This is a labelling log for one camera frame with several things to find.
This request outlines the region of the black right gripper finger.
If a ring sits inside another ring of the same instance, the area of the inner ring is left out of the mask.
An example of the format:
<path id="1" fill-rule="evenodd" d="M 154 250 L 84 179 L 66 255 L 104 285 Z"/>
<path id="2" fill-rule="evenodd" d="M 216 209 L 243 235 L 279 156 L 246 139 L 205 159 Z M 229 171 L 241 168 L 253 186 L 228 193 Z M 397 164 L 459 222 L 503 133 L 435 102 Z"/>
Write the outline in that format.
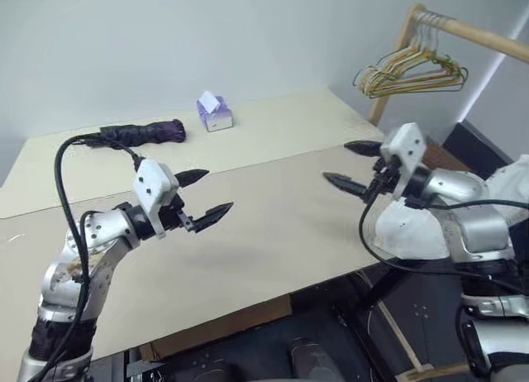
<path id="1" fill-rule="evenodd" d="M 366 186 L 356 183 L 348 176 L 332 172 L 323 172 L 322 175 L 340 191 L 355 195 L 358 198 L 367 198 L 369 196 L 369 191 Z"/>
<path id="2" fill-rule="evenodd" d="M 344 144 L 347 150 L 365 157 L 380 157 L 382 143 L 379 141 L 349 141 Z"/>

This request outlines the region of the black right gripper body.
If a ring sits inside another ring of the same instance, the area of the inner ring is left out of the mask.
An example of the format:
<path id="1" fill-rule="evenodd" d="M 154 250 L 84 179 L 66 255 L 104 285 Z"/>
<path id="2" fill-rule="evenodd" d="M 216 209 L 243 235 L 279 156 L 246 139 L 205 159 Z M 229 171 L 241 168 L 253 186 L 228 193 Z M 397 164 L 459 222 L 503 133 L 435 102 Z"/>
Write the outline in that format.
<path id="1" fill-rule="evenodd" d="M 393 155 L 389 161 L 379 157 L 374 164 L 374 177 L 360 198 L 364 203 L 375 200 L 381 194 L 392 193 L 400 179 L 400 159 Z"/>

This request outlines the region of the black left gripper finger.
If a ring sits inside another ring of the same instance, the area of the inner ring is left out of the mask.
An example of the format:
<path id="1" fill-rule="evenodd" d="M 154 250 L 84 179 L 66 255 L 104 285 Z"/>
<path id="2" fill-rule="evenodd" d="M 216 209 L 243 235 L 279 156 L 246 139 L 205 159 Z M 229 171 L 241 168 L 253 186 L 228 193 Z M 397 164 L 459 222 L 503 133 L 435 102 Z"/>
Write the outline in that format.
<path id="1" fill-rule="evenodd" d="M 229 202 L 208 209 L 202 217 L 192 221 L 192 231 L 199 233 L 215 225 L 230 211 L 233 205 L 233 202 Z"/>
<path id="2" fill-rule="evenodd" d="M 185 170 L 177 173 L 176 179 L 179 182 L 179 187 L 185 188 L 191 184 L 198 182 L 207 174 L 209 174 L 209 171 L 204 169 Z"/>

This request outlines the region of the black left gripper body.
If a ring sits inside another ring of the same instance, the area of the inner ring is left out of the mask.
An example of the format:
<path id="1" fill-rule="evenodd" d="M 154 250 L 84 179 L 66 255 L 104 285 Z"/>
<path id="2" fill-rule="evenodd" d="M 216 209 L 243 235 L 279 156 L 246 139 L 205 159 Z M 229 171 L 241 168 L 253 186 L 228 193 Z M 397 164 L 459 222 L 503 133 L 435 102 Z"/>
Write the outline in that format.
<path id="1" fill-rule="evenodd" d="M 187 232 L 195 230 L 192 218 L 183 210 L 184 206 L 184 201 L 178 194 L 175 194 L 168 205 L 160 208 L 159 219 L 165 231 L 177 228 L 184 228 Z"/>

